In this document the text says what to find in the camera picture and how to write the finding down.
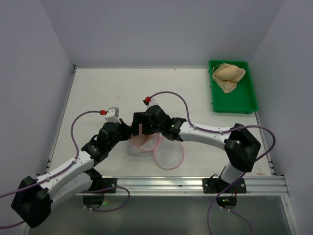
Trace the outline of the pink bra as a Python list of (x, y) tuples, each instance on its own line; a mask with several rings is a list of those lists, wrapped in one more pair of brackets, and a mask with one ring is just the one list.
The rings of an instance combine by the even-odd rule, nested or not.
[(140, 148), (142, 145), (144, 145), (146, 142), (148, 142), (150, 139), (150, 135), (145, 135), (142, 133), (142, 124), (139, 124), (138, 126), (138, 135), (132, 135), (131, 136), (131, 143)]

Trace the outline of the white mesh laundry bag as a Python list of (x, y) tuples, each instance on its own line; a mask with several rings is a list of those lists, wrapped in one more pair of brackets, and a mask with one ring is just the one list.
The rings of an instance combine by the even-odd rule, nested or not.
[(150, 135), (150, 139), (140, 148), (128, 140), (128, 151), (137, 157), (152, 156), (155, 163), (162, 169), (172, 170), (178, 168), (184, 160), (184, 149), (181, 143), (170, 141), (160, 133)]

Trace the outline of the beige bra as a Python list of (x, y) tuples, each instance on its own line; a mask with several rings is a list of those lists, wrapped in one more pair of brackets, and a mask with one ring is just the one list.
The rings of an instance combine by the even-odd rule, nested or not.
[(215, 66), (212, 73), (213, 80), (220, 86), (225, 94), (231, 93), (242, 80), (246, 70), (236, 65), (222, 63)]

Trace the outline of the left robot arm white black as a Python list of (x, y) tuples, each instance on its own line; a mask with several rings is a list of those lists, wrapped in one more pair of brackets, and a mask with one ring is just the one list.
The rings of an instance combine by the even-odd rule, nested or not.
[(37, 178), (24, 178), (14, 192), (11, 208), (30, 228), (36, 228), (53, 208), (78, 193), (114, 193), (119, 188), (117, 183), (104, 180), (94, 167), (131, 135), (131, 127), (124, 122), (106, 122), (68, 162)]

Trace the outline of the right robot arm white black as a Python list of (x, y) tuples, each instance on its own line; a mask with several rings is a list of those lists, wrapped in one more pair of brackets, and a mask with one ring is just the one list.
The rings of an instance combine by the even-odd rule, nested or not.
[(251, 172), (261, 148), (260, 142), (241, 124), (207, 132), (206, 126), (170, 117), (158, 105), (134, 113), (131, 127), (135, 136), (159, 133), (170, 141), (197, 142), (224, 150), (229, 162), (213, 184), (216, 192), (232, 190), (243, 173)]

